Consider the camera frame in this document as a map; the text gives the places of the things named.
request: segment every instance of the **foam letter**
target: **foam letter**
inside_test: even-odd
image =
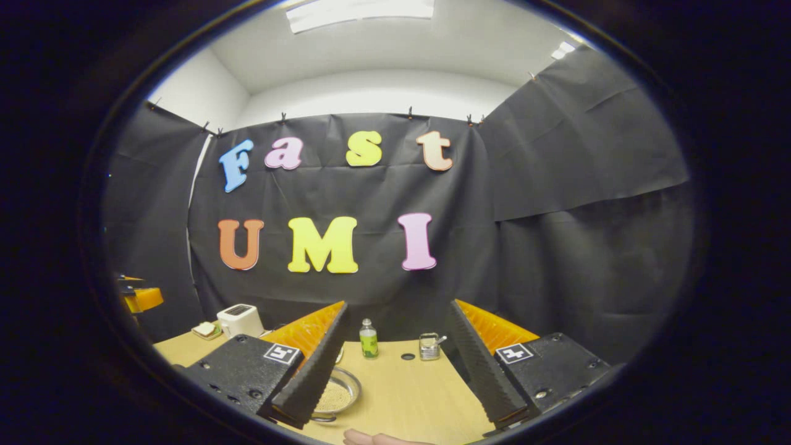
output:
[[[420,136],[418,143],[423,145],[423,161],[430,169],[445,171],[453,167],[452,159],[442,157],[442,147],[450,146],[450,141],[440,137],[439,131],[429,131]]]
[[[244,228],[248,230],[248,252],[244,257],[237,256],[234,248],[239,222],[235,219],[223,219],[217,224],[220,228],[220,258],[226,266],[236,270],[249,270],[258,262],[258,235],[263,229],[260,219],[248,219]]]
[[[271,169],[282,167],[286,170],[296,169],[302,160],[299,158],[299,153],[302,152],[302,139],[299,138],[281,138],[272,144],[272,150],[267,153],[263,159],[263,163]]]
[[[382,159],[382,135],[376,131],[358,131],[349,137],[346,162],[353,167],[376,165]]]
[[[250,150],[252,141],[248,139],[220,157],[220,163],[225,170],[225,193],[231,193],[247,179],[247,175],[239,169],[246,170],[250,166],[250,158],[245,153]]]
[[[351,233],[356,226],[356,219],[339,216],[330,222],[330,226],[322,238],[312,219],[292,219],[289,221],[289,227],[294,232],[294,244],[289,270],[291,272],[309,271],[310,264],[305,261],[307,253],[313,268],[321,272],[327,257],[332,252],[330,264],[327,264],[328,271],[331,273],[355,273],[359,267],[354,262],[351,252]]]
[[[398,218],[407,238],[407,259],[401,263],[403,270],[431,269],[437,260],[429,253],[429,237],[426,226],[431,222],[428,213],[407,213]]]

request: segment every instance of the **green bottle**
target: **green bottle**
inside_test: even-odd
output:
[[[362,344],[362,356],[366,359],[376,359],[379,356],[377,330],[371,326],[371,321],[368,318],[362,321],[360,344]]]

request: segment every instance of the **pink letter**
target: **pink letter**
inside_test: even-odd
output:
[[[429,236],[426,227],[431,222],[428,213],[407,213],[398,218],[407,237],[407,259],[401,263],[403,270],[431,269],[437,265],[429,253]]]
[[[299,158],[299,153],[302,152],[302,139],[299,138],[281,138],[272,144],[272,150],[267,153],[263,159],[263,163],[271,169],[282,167],[286,170],[296,169],[302,160]]]

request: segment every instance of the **metal cup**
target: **metal cup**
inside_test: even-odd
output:
[[[440,358],[440,346],[437,344],[440,336],[437,333],[422,333],[418,338],[420,360],[436,360]]]

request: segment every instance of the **table surface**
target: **table surface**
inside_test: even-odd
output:
[[[154,347],[170,363],[190,366],[226,341],[225,334],[203,340],[185,333]],[[415,354],[415,359],[401,359],[406,352]],[[302,430],[279,426],[335,445],[343,445],[343,432],[348,428],[437,445],[475,442],[494,430],[480,401],[445,354],[437,360],[420,360],[417,339],[381,341],[376,359],[365,359],[360,343],[347,341],[337,366],[362,384],[362,394],[354,405],[338,413],[331,423],[310,421]]]

